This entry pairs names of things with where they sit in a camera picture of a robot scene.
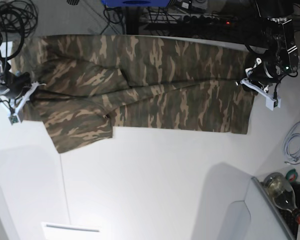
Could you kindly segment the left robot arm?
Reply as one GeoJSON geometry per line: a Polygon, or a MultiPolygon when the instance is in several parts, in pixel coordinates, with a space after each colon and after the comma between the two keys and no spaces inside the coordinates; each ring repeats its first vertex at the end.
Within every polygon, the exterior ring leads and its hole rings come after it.
{"type": "Polygon", "coordinates": [[[267,50],[255,53],[261,63],[247,73],[247,80],[264,88],[279,83],[285,76],[295,77],[300,67],[298,47],[295,42],[290,0],[256,0],[261,32],[267,50]]]}

